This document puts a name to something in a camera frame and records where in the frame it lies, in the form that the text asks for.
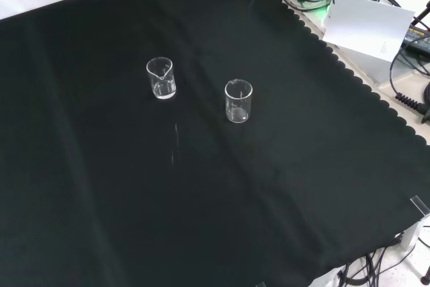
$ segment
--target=white paper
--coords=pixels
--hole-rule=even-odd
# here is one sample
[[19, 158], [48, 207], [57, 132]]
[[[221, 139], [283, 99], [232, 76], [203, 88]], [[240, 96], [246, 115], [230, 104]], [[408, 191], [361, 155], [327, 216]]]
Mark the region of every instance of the white paper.
[[375, 1], [335, 0], [323, 40], [391, 62], [413, 16], [413, 11]]

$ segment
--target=connector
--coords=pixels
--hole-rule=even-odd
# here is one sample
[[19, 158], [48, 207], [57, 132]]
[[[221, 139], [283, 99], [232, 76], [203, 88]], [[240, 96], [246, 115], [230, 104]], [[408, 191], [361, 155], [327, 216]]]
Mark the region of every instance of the connector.
[[419, 114], [422, 114], [424, 116], [423, 119], [421, 120], [422, 124], [425, 124], [427, 121], [430, 120], [430, 107], [427, 104], [421, 104], [403, 95], [400, 92], [396, 94], [396, 99], [402, 102], [404, 105], [414, 109]]

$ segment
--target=clear glass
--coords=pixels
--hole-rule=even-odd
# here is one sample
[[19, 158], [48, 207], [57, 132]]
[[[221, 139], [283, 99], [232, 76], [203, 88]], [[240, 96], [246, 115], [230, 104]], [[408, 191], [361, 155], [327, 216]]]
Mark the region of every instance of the clear glass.
[[146, 65], [154, 95], [159, 99], [169, 99], [176, 93], [173, 63], [166, 57], [156, 57]]
[[227, 118], [236, 124], [248, 120], [251, 113], [252, 85], [240, 79], [234, 79], [226, 85]]

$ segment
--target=black fabric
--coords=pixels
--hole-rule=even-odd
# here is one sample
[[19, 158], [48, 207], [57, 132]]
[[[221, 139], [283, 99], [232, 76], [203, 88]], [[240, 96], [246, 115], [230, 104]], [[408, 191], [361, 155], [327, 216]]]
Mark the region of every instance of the black fabric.
[[280, 0], [66, 0], [0, 22], [0, 71], [1, 286], [305, 287], [430, 205], [424, 140]]

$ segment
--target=electronic equipment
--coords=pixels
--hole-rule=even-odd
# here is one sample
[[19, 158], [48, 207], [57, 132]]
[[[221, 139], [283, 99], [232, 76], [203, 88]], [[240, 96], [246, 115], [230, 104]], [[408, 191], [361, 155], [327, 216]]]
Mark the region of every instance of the electronic equipment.
[[[429, 38], [415, 41], [425, 35], [428, 35]], [[408, 45], [406, 48], [407, 52], [421, 55], [430, 60], [430, 32], [411, 25], [408, 32], [406, 33], [406, 36], [404, 37], [402, 47], [405, 47], [406, 45]]]

